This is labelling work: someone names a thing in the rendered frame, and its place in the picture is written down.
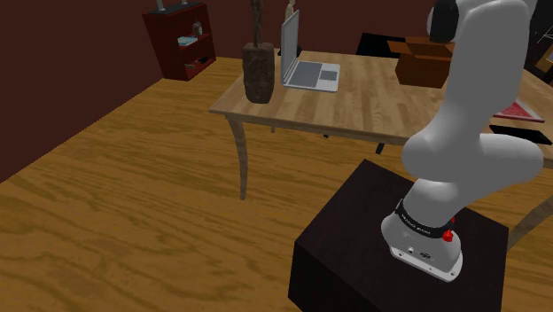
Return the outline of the silver open laptop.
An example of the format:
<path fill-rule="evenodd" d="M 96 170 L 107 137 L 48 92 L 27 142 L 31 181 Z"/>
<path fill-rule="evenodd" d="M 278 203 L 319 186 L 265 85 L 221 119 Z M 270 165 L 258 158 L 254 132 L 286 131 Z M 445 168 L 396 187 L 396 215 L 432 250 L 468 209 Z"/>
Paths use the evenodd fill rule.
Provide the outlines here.
<path fill-rule="evenodd" d="M 339 64 L 299 60 L 299 23 L 300 11 L 296 11 L 281 27 L 281 83 L 289 88 L 337 92 Z"/>

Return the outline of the wooden table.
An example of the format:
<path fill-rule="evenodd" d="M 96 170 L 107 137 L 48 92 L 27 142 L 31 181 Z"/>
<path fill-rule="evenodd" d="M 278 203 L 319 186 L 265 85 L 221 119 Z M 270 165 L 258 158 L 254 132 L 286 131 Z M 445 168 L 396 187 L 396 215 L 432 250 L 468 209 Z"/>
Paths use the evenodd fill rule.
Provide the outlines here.
<path fill-rule="evenodd" d="M 431 120 L 444 97 L 444 89 L 399 84 L 393 58 L 315 51 L 300 57 L 339 64 L 338 91 L 298 90 L 278 83 L 267 104 L 253 104 L 237 78 L 209 109 L 223 115 L 233 132 L 242 193 L 248 169 L 245 123 L 403 145 Z"/>

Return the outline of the dark robot stand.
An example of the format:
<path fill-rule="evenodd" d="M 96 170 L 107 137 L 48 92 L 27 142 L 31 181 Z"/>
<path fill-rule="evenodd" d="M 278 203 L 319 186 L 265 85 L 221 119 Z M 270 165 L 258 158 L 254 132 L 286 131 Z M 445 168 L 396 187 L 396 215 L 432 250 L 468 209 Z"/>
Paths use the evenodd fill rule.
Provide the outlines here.
<path fill-rule="evenodd" d="M 450 283 L 392 256 L 381 222 L 411 185 L 359 164 L 294 242 L 288 297 L 302 312 L 502 312 L 506 226 L 456 214 L 463 266 Z"/>

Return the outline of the dark red bookshelf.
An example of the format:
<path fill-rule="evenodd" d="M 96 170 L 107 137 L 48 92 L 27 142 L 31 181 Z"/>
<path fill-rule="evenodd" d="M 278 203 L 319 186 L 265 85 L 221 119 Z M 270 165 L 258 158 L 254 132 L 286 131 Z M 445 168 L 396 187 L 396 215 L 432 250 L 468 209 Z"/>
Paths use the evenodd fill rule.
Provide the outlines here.
<path fill-rule="evenodd" d="M 143 14 L 163 77 L 189 81 L 215 60 L 205 3 L 181 0 Z"/>

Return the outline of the brown cardboard box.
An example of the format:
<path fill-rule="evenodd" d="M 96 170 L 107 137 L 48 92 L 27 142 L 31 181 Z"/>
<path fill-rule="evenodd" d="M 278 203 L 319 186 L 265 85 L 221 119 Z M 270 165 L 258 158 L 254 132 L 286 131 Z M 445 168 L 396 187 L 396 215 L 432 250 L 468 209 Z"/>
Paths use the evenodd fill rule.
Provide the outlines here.
<path fill-rule="evenodd" d="M 427 37 L 407 36 L 404 42 L 388 41 L 400 53 L 395 73 L 401 85 L 441 89 L 448 75 L 455 43 L 434 43 Z"/>

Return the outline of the red flat book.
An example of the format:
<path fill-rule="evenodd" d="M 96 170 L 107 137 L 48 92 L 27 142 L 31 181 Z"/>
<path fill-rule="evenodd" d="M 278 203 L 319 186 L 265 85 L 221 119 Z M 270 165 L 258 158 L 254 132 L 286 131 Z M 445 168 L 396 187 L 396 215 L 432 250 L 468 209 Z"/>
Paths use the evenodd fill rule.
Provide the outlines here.
<path fill-rule="evenodd" d="M 538 113 L 519 99 L 516 99 L 510 106 L 502 111 L 495 113 L 494 117 L 517 121 L 545 122 Z"/>

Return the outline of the black flat tablet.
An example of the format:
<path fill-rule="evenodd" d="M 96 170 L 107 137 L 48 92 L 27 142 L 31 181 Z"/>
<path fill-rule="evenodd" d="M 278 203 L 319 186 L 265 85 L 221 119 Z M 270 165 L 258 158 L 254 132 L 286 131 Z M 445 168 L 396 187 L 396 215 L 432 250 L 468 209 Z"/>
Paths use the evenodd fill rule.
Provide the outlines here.
<path fill-rule="evenodd" d="M 519 137 L 519 138 L 523 138 L 528 141 L 531 141 L 535 144 L 553 145 L 553 142 L 550 139 L 548 139 L 544 134 L 542 134 L 539 130 L 514 128 L 514 127 L 507 127 L 502 125 L 490 125 L 489 128 L 495 134 Z"/>

